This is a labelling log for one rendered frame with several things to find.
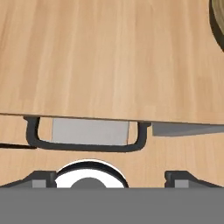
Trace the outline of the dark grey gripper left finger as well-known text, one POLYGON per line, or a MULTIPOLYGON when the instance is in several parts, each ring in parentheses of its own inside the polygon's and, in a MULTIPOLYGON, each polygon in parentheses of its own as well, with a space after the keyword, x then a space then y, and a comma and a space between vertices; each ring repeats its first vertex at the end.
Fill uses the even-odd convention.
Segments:
POLYGON ((33 171, 27 177, 0 185, 0 188, 56 188, 56 171, 33 171))

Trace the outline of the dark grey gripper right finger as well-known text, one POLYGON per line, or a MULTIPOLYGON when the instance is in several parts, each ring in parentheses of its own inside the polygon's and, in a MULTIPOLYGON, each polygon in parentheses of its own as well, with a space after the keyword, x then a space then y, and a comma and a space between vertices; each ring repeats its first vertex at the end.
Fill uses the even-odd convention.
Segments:
POLYGON ((205 180, 194 177, 189 171, 166 171, 164 173, 165 188, 200 188, 200 187, 216 187, 221 188, 205 180))

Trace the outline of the dark olive bowl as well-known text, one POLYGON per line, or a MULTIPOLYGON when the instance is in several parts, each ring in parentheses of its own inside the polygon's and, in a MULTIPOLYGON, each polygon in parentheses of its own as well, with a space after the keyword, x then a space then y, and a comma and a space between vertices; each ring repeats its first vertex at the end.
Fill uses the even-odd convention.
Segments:
POLYGON ((224 0, 209 0, 209 22, 213 36, 224 52, 224 0))

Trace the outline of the light wood drawer front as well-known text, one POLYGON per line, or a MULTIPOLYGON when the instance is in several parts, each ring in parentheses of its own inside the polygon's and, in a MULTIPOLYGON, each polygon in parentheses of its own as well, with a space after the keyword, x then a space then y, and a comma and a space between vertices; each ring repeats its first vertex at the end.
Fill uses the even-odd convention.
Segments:
POLYGON ((224 186, 224 134, 158 137, 132 153, 0 149, 0 185, 36 170, 57 171, 75 160, 94 158, 121 171, 131 187, 162 187, 165 172, 184 170, 198 179, 224 186))

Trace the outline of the white and black round thing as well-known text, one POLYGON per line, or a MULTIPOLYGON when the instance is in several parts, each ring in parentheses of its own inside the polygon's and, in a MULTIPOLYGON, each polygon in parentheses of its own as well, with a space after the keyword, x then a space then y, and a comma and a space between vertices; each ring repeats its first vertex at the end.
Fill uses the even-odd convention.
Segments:
POLYGON ((128 188, 124 175, 112 164, 97 159, 81 159, 56 172, 58 188, 84 188, 86 183, 102 188, 128 188))

